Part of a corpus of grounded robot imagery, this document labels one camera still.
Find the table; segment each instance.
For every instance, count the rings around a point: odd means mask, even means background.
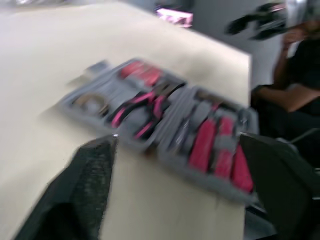
[[[142,57],[248,105],[250,56],[121,2],[0,15],[0,235],[96,133],[53,107],[88,66]],[[102,240],[241,240],[244,206],[119,148]]]

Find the pink object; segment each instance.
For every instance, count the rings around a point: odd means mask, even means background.
[[[182,28],[190,28],[194,17],[193,13],[190,12],[176,11],[166,8],[156,10],[156,14],[160,19]]]
[[[234,121],[226,116],[220,119],[219,123],[219,135],[220,136],[232,136],[234,131]]]
[[[134,61],[122,68],[120,76],[125,79],[129,75],[134,75],[144,81],[144,85],[152,87],[162,76],[162,71],[155,66],[142,61]]]
[[[247,159],[240,145],[237,146],[234,156],[232,182],[236,187],[247,193],[252,192],[254,187]]]
[[[142,134],[144,134],[150,127],[152,126],[152,122],[149,122],[147,125],[145,125],[140,132],[138,132],[134,137],[136,139],[140,138]]]
[[[217,160],[213,174],[217,177],[230,179],[233,165],[233,154],[228,150],[220,150],[217,154]]]
[[[212,119],[205,120],[200,126],[189,157],[188,164],[191,168],[207,172],[216,131],[216,123]]]

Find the pink handle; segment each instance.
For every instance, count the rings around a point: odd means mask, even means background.
[[[214,175],[224,179],[229,179],[233,165],[233,154],[226,149],[219,151],[216,165],[214,168]]]
[[[247,193],[250,193],[254,187],[254,183],[252,181],[250,170],[247,164],[247,159],[240,145],[238,145],[238,147],[236,148],[234,156],[232,182],[239,189]]]
[[[154,92],[148,92],[142,96],[138,96],[138,97],[134,97],[133,99],[131,99],[129,102],[132,103],[132,104],[137,104],[143,100],[146,100],[148,99],[149,100],[149,103],[152,102],[153,98],[155,97],[155,93]]]
[[[138,132],[138,133],[134,136],[134,138],[135,138],[135,139],[140,138],[140,137],[142,136],[142,134],[144,134],[144,133],[151,127],[151,125],[152,125],[152,122],[149,122],[147,125],[145,125],[145,126],[142,128],[142,130],[141,130],[140,132]]]
[[[113,128],[117,128],[119,126],[120,117],[124,113],[125,110],[126,110],[125,108],[122,108],[120,111],[117,112],[115,117],[112,119],[111,126]]]
[[[159,96],[154,103],[154,115],[160,119],[162,118],[163,112],[161,110],[161,104],[165,100],[164,96]]]

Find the tool case compartment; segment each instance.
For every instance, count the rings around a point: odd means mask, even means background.
[[[179,103],[179,97],[184,87],[178,88],[168,96],[169,106],[164,111],[162,120],[147,139],[136,139],[133,136],[134,132],[148,119],[149,113],[146,106],[133,110],[118,127],[112,126],[109,116],[121,104],[134,98],[141,91],[146,93],[151,92],[166,80],[174,84],[181,84],[182,86],[185,85],[186,82],[164,70],[162,78],[160,78],[153,87],[144,86],[134,76],[128,76],[124,79],[121,78],[121,69],[137,61],[142,60],[134,58],[115,68],[109,67],[105,61],[96,63],[88,68],[89,77],[92,81],[65,96],[58,103],[58,106],[71,118],[94,127],[101,135],[118,134],[119,141],[122,144],[131,147],[135,151],[143,152],[156,140],[156,136],[164,128],[163,122],[165,122],[166,118],[170,118],[170,113],[176,108],[176,104]],[[75,104],[75,101],[79,99],[80,96],[88,94],[101,96],[107,101],[107,114],[103,116],[97,115],[97,106],[93,102],[87,104],[86,113],[84,113],[80,106]]]
[[[204,91],[210,95],[217,97],[218,99],[225,100],[228,103],[232,104],[234,110],[244,111],[247,119],[247,124],[245,127],[242,127],[242,124],[238,124],[238,116],[236,112],[232,112],[229,109],[218,108],[215,110],[214,114],[217,119],[228,118],[234,122],[234,127],[232,134],[219,135],[221,126],[216,124],[216,137],[213,140],[211,146],[211,153],[209,161],[217,160],[217,153],[221,150],[227,150],[231,152],[234,158],[239,139],[239,132],[250,132],[257,134],[259,132],[258,127],[258,116],[256,112],[251,108],[245,108],[240,104],[234,103],[225,97],[221,97],[216,93],[207,91],[204,88],[195,86],[193,88],[188,88],[183,92],[181,97],[183,103],[180,105],[179,110],[173,113],[170,119],[167,122],[167,129],[165,130],[165,137],[160,141],[157,148],[157,157],[159,161],[166,167],[174,170],[179,175],[185,177],[188,180],[191,180],[195,184],[205,188],[209,191],[214,191],[220,193],[229,200],[241,202],[245,204],[252,204],[256,201],[256,197],[251,192],[246,192],[239,189],[235,186],[230,179],[223,178],[221,176],[216,176],[212,171],[203,172],[201,168],[196,168],[190,166],[190,155],[195,145],[197,131],[199,130],[200,125],[208,119],[208,116],[212,111],[212,104],[208,101],[200,101],[196,98],[196,95],[199,91]],[[188,129],[188,134],[184,140],[184,145],[177,152],[174,148],[175,140],[177,139],[177,133],[179,128],[182,127],[183,122],[187,117],[190,117],[190,125]]]
[[[96,128],[101,135],[118,134],[119,142],[135,151],[143,152],[151,145],[155,146],[161,164],[200,187],[218,192],[236,202],[255,202],[256,198],[251,191],[246,191],[236,181],[231,181],[231,176],[234,177],[234,158],[239,152],[239,132],[259,132],[256,112],[207,89],[189,87],[186,81],[163,69],[160,69],[162,77],[153,86],[141,84],[138,78],[130,74],[123,77],[122,69],[137,61],[143,60],[134,58],[115,68],[109,67],[105,62],[89,67],[92,81],[65,96],[58,105],[67,115]],[[150,93],[167,81],[174,86],[179,85],[179,88],[168,95],[169,105],[163,112],[161,121],[147,138],[136,138],[135,132],[148,119],[148,106],[131,111],[116,127],[109,120],[124,102],[132,100],[141,92]],[[90,105],[86,106],[86,112],[79,105],[74,105],[79,96],[88,93],[107,99],[108,112],[97,116],[96,113],[105,108],[99,110],[95,106],[92,110],[95,114],[90,114]],[[188,119],[188,127],[184,128],[187,132],[177,148],[177,134]],[[206,162],[201,163],[198,159],[206,159]]]

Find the gray plastic tool case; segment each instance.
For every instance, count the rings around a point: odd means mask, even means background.
[[[193,147],[194,139],[196,138],[197,128],[212,111],[211,104],[209,102],[200,101],[195,98],[198,91],[206,92],[206,89],[198,86],[189,88],[186,81],[162,69],[163,76],[156,83],[155,87],[158,84],[161,84],[164,79],[184,85],[168,96],[170,105],[165,110],[162,120],[150,137],[148,139],[134,138],[134,132],[148,119],[148,112],[145,106],[140,107],[129,114],[119,127],[112,128],[107,119],[114,110],[124,102],[132,99],[139,92],[150,92],[152,90],[151,87],[144,86],[141,80],[133,76],[129,75],[125,79],[120,78],[121,69],[134,61],[143,60],[134,58],[115,68],[111,68],[105,61],[89,67],[87,69],[87,73],[90,74],[92,81],[65,96],[59,102],[59,108],[70,117],[94,127],[102,134],[118,134],[120,143],[135,151],[144,152],[151,145],[156,146],[157,157],[162,164],[175,170],[180,175],[192,180],[203,188],[218,192],[227,199],[236,202],[245,204],[251,204],[254,202],[256,198],[253,194],[248,194],[238,189],[229,180],[216,177],[213,174],[202,173],[188,166],[188,157]],[[81,108],[73,105],[75,99],[88,93],[97,93],[108,100],[109,111],[105,116],[100,117],[94,114],[84,114]],[[218,96],[216,93],[208,93],[213,96],[217,96],[228,103],[232,102],[225,97]],[[239,132],[250,132],[255,134],[259,132],[256,112],[253,109],[245,108],[240,104],[234,102],[232,104],[236,109],[239,109],[239,111],[241,110],[245,112],[247,123],[245,124],[245,127],[240,127],[235,124],[234,134],[229,138],[219,138],[217,136],[212,146],[212,150],[227,148],[232,151],[238,143],[237,134]],[[94,105],[89,105],[87,108],[92,108],[92,111],[97,111]],[[179,154],[173,153],[171,151],[171,144],[176,132],[181,127],[184,119],[191,114],[190,131],[185,140],[184,147]],[[237,123],[238,115],[230,110],[219,108],[216,110],[215,115],[220,117],[228,116]]]

